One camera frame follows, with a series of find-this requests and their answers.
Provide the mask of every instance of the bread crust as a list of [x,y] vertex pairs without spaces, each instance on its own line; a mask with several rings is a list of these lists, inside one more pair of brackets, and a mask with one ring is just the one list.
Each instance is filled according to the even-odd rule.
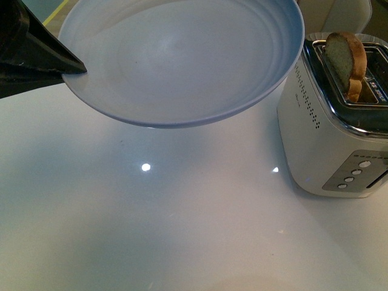
[[352,102],[357,102],[361,89],[361,81],[365,77],[367,67],[367,56],[363,43],[353,34],[349,32],[334,32],[327,39],[326,44],[330,44],[332,40],[342,38],[347,42],[352,56],[352,72],[349,78],[349,87],[346,88],[348,98]]

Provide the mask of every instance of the plate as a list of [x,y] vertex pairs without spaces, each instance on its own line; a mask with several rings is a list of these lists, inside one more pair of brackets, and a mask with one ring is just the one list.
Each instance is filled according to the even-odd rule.
[[63,76],[86,104],[180,128],[233,116],[277,88],[304,25],[294,0],[80,0],[59,40],[88,70]]

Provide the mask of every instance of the glossy white surface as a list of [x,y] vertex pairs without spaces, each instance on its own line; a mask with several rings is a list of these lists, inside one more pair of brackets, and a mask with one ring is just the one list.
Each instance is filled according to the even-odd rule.
[[276,105],[147,129],[66,85],[0,100],[2,291],[388,289],[388,187],[310,195]]
[[59,39],[88,73],[64,76],[98,111],[146,127],[192,127],[256,104],[299,57],[294,0],[80,0]]

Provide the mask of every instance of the toaster button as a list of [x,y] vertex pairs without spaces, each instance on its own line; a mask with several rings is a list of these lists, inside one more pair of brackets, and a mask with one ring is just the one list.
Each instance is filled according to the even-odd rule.
[[347,177],[344,179],[345,182],[353,182],[354,181],[354,178],[353,177]]
[[361,174],[363,171],[362,170],[352,170],[352,174],[353,175],[359,175]]
[[364,162],[359,163],[358,165],[359,165],[361,168],[366,168],[366,167],[369,167],[370,164],[371,164],[370,161],[364,161]]

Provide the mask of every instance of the toaster slot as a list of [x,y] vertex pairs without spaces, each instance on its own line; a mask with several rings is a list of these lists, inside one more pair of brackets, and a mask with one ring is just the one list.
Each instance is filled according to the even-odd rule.
[[325,54],[324,43],[317,43],[315,51],[327,76],[330,76],[329,82],[347,105],[388,106],[388,57],[384,50],[376,45],[364,44],[364,47],[367,54],[367,70],[362,81],[363,89],[357,103],[351,102],[343,93],[345,91],[344,86]]

